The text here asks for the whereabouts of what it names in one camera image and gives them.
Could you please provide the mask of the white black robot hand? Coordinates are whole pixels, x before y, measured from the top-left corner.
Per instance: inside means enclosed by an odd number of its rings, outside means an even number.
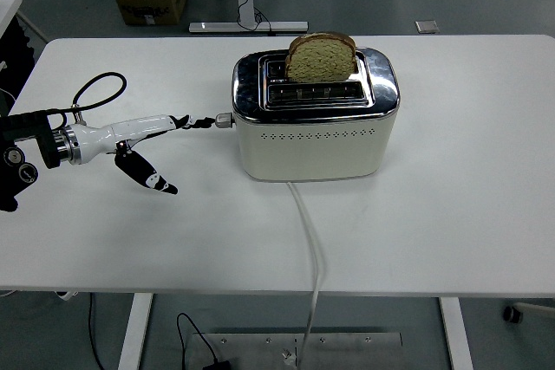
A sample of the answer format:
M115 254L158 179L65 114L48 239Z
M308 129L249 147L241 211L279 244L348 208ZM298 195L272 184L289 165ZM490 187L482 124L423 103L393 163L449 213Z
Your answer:
M134 182L147 189L175 195L178 193L177 187L166 181L145 158L133 150L133 146L173 130L209 128L214 123L214 118L195 119L191 115L181 118L155 115L104 127L75 123L60 131L68 153L63 159L72 165L83 165L100 154L112 154L115 165Z

